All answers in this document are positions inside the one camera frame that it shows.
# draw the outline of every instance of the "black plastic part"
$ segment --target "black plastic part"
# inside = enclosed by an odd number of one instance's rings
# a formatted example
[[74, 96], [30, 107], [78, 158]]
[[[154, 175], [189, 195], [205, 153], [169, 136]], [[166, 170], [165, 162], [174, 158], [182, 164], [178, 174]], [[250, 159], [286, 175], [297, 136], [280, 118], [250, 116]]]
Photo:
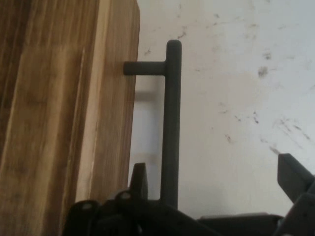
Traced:
[[63, 236], [90, 236], [99, 207], [96, 201], [75, 203], [67, 215]]
[[211, 219], [198, 222], [224, 236], [271, 236], [283, 217], [268, 214], [246, 214]]
[[307, 192], [315, 177], [291, 154], [279, 154], [278, 184], [292, 202]]
[[148, 199], [148, 180], [145, 163], [137, 163], [133, 166], [129, 188], [130, 191], [139, 194], [142, 199]]
[[170, 40], [164, 62], [125, 62], [125, 75], [164, 75], [164, 125], [160, 201], [177, 208], [182, 44]]
[[315, 195], [304, 193], [293, 205], [273, 236], [315, 235]]
[[222, 236], [172, 207], [145, 201], [132, 192], [120, 193], [115, 201], [121, 212], [138, 222], [144, 235]]

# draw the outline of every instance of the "stained white surface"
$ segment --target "stained white surface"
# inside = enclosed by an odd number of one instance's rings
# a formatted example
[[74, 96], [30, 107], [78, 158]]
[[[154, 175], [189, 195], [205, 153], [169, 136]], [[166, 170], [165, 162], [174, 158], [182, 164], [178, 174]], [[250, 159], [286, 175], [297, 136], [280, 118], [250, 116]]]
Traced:
[[[291, 203], [277, 155], [315, 173], [313, 0], [138, 0], [138, 60], [182, 56], [179, 209], [192, 217], [268, 212]], [[159, 196], [162, 77], [137, 77], [130, 172], [147, 163]]]

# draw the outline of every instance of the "dark spot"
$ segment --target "dark spot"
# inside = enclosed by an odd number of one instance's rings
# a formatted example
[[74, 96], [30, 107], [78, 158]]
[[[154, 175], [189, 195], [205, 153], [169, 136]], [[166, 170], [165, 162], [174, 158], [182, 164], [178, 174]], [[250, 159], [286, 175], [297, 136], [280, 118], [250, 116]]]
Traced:
[[289, 133], [291, 133], [291, 129], [287, 126], [285, 120], [283, 119], [279, 120], [279, 124], [282, 125]]
[[177, 39], [180, 39], [180, 38], [182, 38], [182, 37], [184, 37], [184, 36], [186, 36], [186, 32], [185, 32], [185, 31], [183, 31], [183, 33], [182, 33], [181, 35], [179, 35], [179, 36], [177, 37]]
[[311, 140], [311, 138], [310, 138], [306, 133], [303, 133], [303, 132], [302, 132], [302, 134], [303, 134], [303, 136], [304, 136], [308, 141]]
[[151, 53], [150, 48], [144, 53], [145, 56], [149, 55]]
[[180, 38], [186, 36], [186, 29], [187, 29], [187, 26], [183, 26], [183, 32], [182, 32], [181, 35], [179, 35], [179, 36], [177, 37], [177, 39], [180, 39]]
[[229, 135], [226, 134], [225, 137], [226, 137], [226, 140], [228, 141], [229, 144], [233, 143], [231, 140], [231, 137]]
[[263, 54], [263, 57], [264, 57], [266, 60], [270, 60], [270, 59], [271, 59], [271, 53], [264, 53], [264, 54]]
[[259, 78], [264, 78], [268, 74], [268, 67], [267, 66], [261, 66], [258, 69], [258, 76]]
[[268, 143], [268, 141], [265, 140], [265, 139], [263, 139], [263, 138], [260, 138], [260, 141], [261, 141], [263, 144], [267, 144], [267, 143]]
[[237, 116], [234, 116], [239, 122], [241, 122], [242, 120], [241, 119], [239, 119]]
[[297, 130], [300, 130], [300, 131], [302, 130], [302, 129], [301, 129], [299, 126], [297, 126], [297, 125], [294, 125], [293, 127], [296, 128]]
[[279, 155], [279, 154], [280, 154], [280, 152], [279, 152], [277, 149], [275, 149], [274, 147], [269, 147], [269, 149], [270, 149], [275, 155]]

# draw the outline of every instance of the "wooden board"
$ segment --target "wooden board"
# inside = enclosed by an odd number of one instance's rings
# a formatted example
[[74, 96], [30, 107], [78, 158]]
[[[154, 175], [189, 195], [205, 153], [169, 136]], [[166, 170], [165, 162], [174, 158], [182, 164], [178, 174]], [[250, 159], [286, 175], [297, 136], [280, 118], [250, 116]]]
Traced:
[[59, 235], [127, 185], [136, 0], [0, 0], [0, 235]]

